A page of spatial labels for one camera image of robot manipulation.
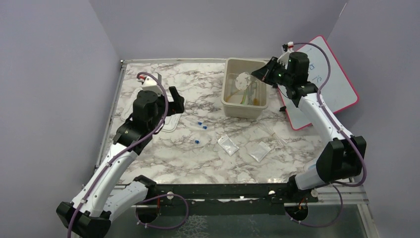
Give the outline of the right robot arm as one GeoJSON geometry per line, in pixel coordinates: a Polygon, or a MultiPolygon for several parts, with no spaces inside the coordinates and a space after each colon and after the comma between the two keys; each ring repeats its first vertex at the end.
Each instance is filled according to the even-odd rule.
{"type": "Polygon", "coordinates": [[[342,179],[361,175],[361,181],[355,184],[360,186],[367,177],[364,163],[367,147],[365,139],[354,136],[340,124],[323,100],[318,87],[309,82],[309,65],[307,54],[292,52],[286,65],[272,57],[265,66],[251,73],[265,84],[285,87],[287,97],[306,116],[326,143],[312,168],[290,177],[286,196],[293,202],[303,198],[308,189],[341,183],[342,179]]]}

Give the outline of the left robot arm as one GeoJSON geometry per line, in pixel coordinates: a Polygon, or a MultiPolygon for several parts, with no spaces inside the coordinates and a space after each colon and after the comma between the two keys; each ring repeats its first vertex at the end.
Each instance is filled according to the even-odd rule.
{"type": "Polygon", "coordinates": [[[172,101],[162,90],[141,90],[133,111],[117,129],[109,151],[94,175],[71,202],[61,202],[56,213],[67,228],[67,237],[103,238],[112,222],[137,202],[151,203],[153,187],[140,181],[130,183],[112,196],[111,192],[126,169],[162,128],[167,116],[184,113],[185,99],[176,87],[169,88],[172,101]]]}

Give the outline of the amber rubber tubing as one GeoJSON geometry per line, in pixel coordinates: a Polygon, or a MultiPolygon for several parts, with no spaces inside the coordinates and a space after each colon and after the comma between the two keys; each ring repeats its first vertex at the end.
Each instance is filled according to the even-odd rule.
{"type": "Polygon", "coordinates": [[[242,100],[243,100],[243,93],[229,95],[225,99],[227,103],[232,103],[232,104],[241,104],[242,100]]]}

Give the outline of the small clear zip bag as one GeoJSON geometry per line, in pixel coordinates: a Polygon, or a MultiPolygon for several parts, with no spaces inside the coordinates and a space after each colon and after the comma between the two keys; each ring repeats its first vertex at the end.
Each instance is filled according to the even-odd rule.
{"type": "Polygon", "coordinates": [[[217,141],[218,145],[229,155],[232,156],[239,150],[239,147],[225,134],[217,141]]]}

